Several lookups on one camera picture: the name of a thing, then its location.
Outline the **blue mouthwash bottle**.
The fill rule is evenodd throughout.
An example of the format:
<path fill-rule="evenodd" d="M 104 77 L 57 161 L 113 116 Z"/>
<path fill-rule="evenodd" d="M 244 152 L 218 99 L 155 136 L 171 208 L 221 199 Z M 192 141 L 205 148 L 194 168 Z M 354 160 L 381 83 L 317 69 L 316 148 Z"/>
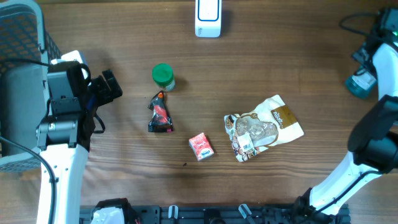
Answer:
<path fill-rule="evenodd" d="M 360 99 L 367 98 L 376 84 L 377 79 L 363 67 L 359 67 L 345 81 L 347 89 Z"/>

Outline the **green lid jar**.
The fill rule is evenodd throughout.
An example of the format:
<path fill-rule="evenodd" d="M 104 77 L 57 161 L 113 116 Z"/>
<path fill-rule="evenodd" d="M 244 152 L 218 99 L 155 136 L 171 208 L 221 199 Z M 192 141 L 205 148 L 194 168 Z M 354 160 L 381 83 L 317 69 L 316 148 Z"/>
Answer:
<path fill-rule="evenodd" d="M 152 69 L 155 84 L 163 91 L 171 91 L 175 86 L 174 71 L 169 64 L 160 63 Z"/>

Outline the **red black snack pouch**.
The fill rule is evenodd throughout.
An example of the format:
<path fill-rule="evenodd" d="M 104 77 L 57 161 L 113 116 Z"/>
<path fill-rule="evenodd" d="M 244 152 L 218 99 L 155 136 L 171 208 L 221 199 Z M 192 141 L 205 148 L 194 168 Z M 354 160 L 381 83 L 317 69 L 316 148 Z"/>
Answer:
<path fill-rule="evenodd" d="M 148 124 L 148 132 L 150 133 L 170 133 L 174 130 L 173 122 L 164 100 L 164 92 L 159 91 L 148 105 L 148 108 L 153 112 L 152 119 Z"/>

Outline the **red tissue pack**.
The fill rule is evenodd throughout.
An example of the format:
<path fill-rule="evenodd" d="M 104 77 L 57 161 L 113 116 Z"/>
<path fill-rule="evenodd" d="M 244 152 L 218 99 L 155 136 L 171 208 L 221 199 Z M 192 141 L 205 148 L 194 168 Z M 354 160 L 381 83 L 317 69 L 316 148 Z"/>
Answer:
<path fill-rule="evenodd" d="M 205 136 L 205 133 L 200 133 L 195 137 L 190 138 L 189 146 L 192 148 L 197 161 L 202 161 L 214 154 L 214 150 Z"/>

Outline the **beige snack bag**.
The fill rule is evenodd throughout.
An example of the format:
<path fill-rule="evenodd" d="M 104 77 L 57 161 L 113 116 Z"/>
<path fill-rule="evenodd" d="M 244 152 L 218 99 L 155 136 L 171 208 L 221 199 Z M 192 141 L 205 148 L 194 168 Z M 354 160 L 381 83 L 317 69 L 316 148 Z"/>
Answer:
<path fill-rule="evenodd" d="M 224 127 L 239 162 L 304 135 L 295 115 L 279 95 L 265 99 L 251 112 L 224 116 Z"/>

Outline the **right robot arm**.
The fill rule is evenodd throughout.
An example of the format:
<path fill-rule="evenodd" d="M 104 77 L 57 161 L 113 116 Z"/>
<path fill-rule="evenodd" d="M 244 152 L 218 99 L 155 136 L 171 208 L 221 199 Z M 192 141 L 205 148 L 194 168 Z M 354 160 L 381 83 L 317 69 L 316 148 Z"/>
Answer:
<path fill-rule="evenodd" d="M 397 168 L 397 8 L 386 7 L 372 14 L 374 24 L 363 32 L 339 21 L 341 29 L 365 36 L 352 54 L 360 66 L 346 81 L 358 98 L 377 86 L 378 101 L 352 130 L 348 152 L 336 169 L 320 184 L 298 197 L 290 210 L 292 223 L 331 223 L 345 202 L 368 182 Z"/>

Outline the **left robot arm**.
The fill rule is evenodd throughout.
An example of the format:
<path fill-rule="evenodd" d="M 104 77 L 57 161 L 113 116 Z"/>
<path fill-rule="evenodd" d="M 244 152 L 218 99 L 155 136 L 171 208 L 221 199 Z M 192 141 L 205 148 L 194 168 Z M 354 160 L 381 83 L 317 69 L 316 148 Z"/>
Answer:
<path fill-rule="evenodd" d="M 90 137 L 104 132 L 95 128 L 97 109 L 123 91 L 111 70 L 91 78 L 80 67 L 51 68 L 47 80 L 50 112 L 37 134 L 42 160 L 37 223 L 78 223 Z"/>

